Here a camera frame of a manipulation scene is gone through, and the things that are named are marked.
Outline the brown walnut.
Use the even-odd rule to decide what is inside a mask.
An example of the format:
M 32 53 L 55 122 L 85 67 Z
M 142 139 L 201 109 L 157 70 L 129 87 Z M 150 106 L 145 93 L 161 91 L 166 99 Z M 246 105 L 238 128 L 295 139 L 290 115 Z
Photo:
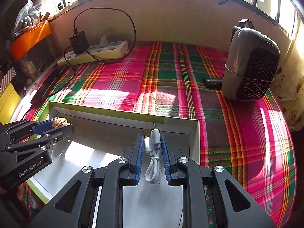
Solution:
M 52 127 L 56 128 L 56 127 L 60 127 L 60 126 L 66 125 L 66 124 L 67 124 L 67 119 L 60 117 L 60 118 L 57 118 L 54 120 Z

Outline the yellow box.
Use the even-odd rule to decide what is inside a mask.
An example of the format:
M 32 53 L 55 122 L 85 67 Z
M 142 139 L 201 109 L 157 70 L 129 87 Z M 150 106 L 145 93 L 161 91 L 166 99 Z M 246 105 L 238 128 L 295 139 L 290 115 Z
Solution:
M 1 124 L 7 124 L 20 102 L 20 96 L 14 89 L 14 86 L 10 83 L 7 85 L 1 95 L 0 103 L 0 122 Z

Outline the white green cardboard box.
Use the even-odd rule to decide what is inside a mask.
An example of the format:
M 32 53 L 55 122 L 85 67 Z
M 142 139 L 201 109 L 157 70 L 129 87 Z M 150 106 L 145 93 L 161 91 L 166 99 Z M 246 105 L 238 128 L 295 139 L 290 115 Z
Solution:
M 50 102 L 39 120 L 54 117 L 66 118 L 75 131 L 54 146 L 52 163 L 27 182 L 44 203 L 81 167 L 107 166 L 121 157 L 139 134 L 149 136 L 153 128 L 168 136 L 185 157 L 200 162 L 198 120 Z M 141 177 L 137 187 L 125 187 L 123 227 L 182 227 L 182 187 L 170 187 L 165 176 L 155 185 Z

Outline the pink green plaid blanket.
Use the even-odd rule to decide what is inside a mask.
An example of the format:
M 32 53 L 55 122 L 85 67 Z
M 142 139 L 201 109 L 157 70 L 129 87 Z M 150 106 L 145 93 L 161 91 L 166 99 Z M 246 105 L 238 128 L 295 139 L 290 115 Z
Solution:
M 221 77 L 228 54 L 204 46 L 138 42 L 114 64 L 67 70 L 52 101 L 199 121 L 200 163 L 222 165 L 252 195 L 277 227 L 289 220 L 296 193 L 294 146 L 272 94 L 236 101 L 207 89 Z

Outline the orange box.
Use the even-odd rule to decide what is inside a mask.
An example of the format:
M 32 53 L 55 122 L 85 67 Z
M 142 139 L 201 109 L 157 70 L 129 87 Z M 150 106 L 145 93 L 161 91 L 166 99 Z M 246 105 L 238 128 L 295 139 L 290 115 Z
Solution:
M 49 22 L 46 20 L 33 26 L 30 30 L 19 36 L 10 46 L 10 55 L 13 61 L 18 61 L 37 43 L 51 34 Z

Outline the black power adapter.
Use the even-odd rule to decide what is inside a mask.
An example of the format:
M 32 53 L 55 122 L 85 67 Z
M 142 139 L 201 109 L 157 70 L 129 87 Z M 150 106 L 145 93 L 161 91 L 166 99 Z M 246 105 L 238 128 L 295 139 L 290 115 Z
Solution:
M 84 31 L 70 37 L 70 43 L 75 54 L 81 54 L 89 48 L 89 43 Z

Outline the black cylinder beside heater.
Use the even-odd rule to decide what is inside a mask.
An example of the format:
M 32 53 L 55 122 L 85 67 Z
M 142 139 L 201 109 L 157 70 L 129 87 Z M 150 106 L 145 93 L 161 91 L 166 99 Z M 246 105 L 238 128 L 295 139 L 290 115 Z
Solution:
M 222 78 L 202 78 L 202 82 L 208 89 L 222 89 Z

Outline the white power strip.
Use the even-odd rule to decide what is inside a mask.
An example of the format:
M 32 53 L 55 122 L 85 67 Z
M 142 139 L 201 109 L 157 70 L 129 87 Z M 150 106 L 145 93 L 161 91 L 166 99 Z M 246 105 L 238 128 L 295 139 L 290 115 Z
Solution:
M 94 45 L 88 48 L 88 52 L 92 54 L 98 60 L 115 60 L 121 59 L 126 53 L 128 53 L 128 42 L 127 41 L 116 41 L 109 43 L 106 47 L 100 47 L 99 45 Z M 91 57 L 87 52 L 81 54 L 75 54 L 73 51 L 65 54 L 58 60 L 57 64 L 59 66 L 67 65 L 67 61 L 71 65 L 79 65 L 83 63 L 93 62 L 95 59 Z

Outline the plastic bag clutter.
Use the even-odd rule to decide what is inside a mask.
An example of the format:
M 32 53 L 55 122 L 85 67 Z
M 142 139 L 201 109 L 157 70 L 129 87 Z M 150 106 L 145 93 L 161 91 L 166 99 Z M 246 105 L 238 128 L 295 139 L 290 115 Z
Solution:
M 51 13 L 46 9 L 44 4 L 34 4 L 32 0 L 28 0 L 27 4 L 19 11 L 15 20 L 13 33 L 19 37 L 25 31 L 33 26 L 46 21 Z

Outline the grey black mesh heater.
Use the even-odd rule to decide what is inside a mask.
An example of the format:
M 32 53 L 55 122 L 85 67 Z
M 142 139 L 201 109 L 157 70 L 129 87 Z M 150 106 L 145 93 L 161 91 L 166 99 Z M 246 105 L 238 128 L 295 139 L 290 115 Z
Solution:
M 248 19 L 232 29 L 222 82 L 222 93 L 228 99 L 261 99 L 273 82 L 280 61 L 278 45 L 254 29 Z

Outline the cream spotted curtain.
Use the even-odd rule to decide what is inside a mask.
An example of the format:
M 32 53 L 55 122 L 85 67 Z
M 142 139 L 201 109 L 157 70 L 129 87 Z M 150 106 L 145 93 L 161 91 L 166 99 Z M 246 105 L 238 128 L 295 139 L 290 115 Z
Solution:
M 303 21 L 297 30 L 286 55 L 281 58 L 278 72 L 271 85 L 291 131 L 303 128 Z

